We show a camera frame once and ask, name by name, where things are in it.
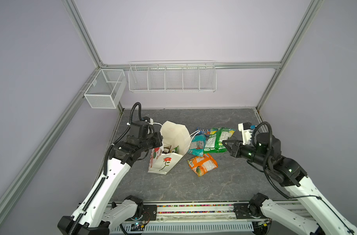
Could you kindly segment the white flower paper bag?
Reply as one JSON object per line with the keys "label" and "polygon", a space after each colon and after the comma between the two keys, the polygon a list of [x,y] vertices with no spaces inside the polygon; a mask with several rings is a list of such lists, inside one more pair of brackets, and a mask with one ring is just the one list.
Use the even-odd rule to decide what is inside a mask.
{"label": "white flower paper bag", "polygon": [[166,121],[161,125],[162,145],[152,150],[149,173],[166,175],[188,152],[198,131],[189,133],[187,127]]}

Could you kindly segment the teal snack packet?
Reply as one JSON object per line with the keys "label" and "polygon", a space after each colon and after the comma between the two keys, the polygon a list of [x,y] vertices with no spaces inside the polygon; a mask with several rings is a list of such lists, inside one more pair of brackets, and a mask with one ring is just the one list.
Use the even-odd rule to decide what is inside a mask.
{"label": "teal snack packet", "polygon": [[206,136],[201,134],[201,135],[196,135],[193,137],[188,153],[202,157],[204,154],[204,147],[206,145]]}

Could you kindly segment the brown chocolate bar wrapper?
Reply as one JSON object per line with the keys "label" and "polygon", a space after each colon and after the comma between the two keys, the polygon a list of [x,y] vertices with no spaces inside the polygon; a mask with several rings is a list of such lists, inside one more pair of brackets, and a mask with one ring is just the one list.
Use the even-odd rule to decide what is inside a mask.
{"label": "brown chocolate bar wrapper", "polygon": [[176,153],[178,151],[178,146],[167,146],[163,148],[163,153],[164,154],[169,154],[169,153]]}

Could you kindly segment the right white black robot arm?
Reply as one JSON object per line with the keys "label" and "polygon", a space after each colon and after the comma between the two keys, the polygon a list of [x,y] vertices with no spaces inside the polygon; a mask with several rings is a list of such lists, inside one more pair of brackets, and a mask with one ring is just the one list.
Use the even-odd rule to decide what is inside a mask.
{"label": "right white black robot arm", "polygon": [[240,123],[238,128],[242,140],[222,141],[229,154],[246,159],[254,168],[261,166],[259,171],[269,184],[285,199],[298,200],[313,219],[278,205],[262,193],[255,194],[247,207],[235,207],[235,213],[242,211],[253,218],[265,217],[300,235],[357,235],[357,227],[335,209],[301,165],[282,155],[281,141],[273,135],[268,122],[257,126]]}

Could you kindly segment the orange snack packet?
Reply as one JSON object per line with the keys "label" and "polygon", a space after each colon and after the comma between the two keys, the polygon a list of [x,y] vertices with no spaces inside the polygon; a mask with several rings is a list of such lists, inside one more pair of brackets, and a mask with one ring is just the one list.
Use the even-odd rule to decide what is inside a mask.
{"label": "orange snack packet", "polygon": [[208,153],[203,156],[196,156],[187,161],[192,171],[196,173],[198,177],[204,176],[209,171],[218,168],[216,160]]}

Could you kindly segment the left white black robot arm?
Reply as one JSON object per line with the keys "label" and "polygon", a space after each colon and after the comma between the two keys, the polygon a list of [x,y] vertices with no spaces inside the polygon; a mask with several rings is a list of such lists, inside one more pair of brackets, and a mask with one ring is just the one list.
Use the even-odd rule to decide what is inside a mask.
{"label": "left white black robot arm", "polygon": [[128,196],[109,212],[106,208],[121,180],[143,152],[161,147],[163,137],[153,121],[142,117],[141,103],[133,105],[126,131],[108,148],[103,172],[91,191],[70,216],[63,216],[57,227],[64,235],[108,235],[130,218],[143,216],[143,200]]}

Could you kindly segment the green snack packet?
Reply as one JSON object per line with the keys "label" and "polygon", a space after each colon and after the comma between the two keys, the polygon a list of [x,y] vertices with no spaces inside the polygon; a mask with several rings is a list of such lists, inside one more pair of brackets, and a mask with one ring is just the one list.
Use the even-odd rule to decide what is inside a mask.
{"label": "green snack packet", "polygon": [[223,153],[227,152],[223,141],[229,140],[233,136],[235,129],[213,127],[210,129],[208,140],[206,141],[204,153]]}

